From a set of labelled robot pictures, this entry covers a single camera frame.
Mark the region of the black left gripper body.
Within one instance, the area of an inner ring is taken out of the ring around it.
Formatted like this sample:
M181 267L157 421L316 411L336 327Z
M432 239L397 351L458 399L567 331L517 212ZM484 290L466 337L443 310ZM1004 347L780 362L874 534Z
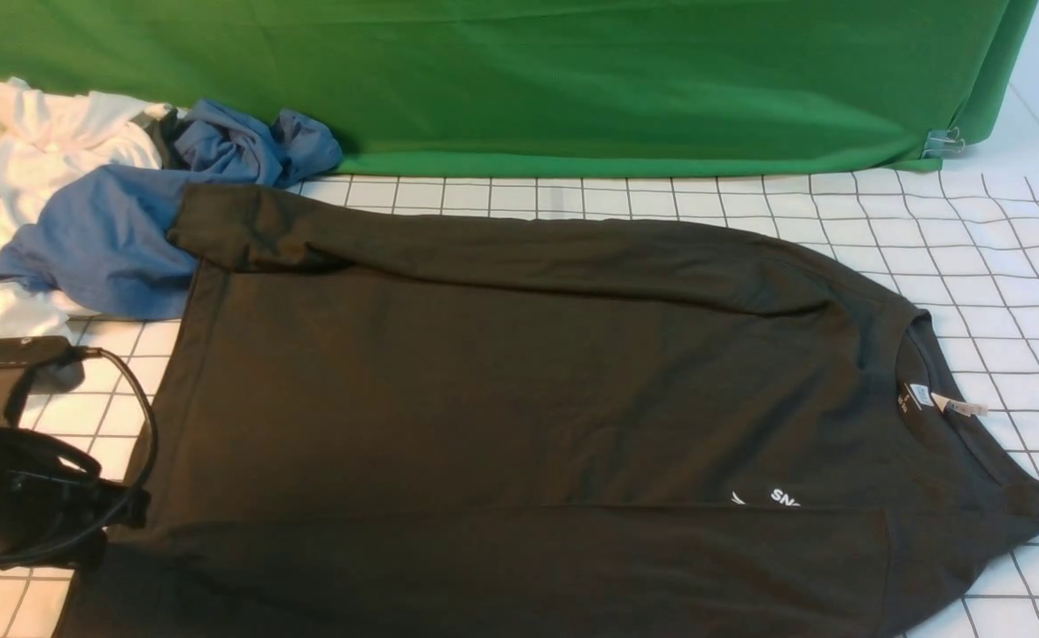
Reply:
M110 526L140 529L150 494L103 478L94 456L0 419L0 571L91 571L109 546Z

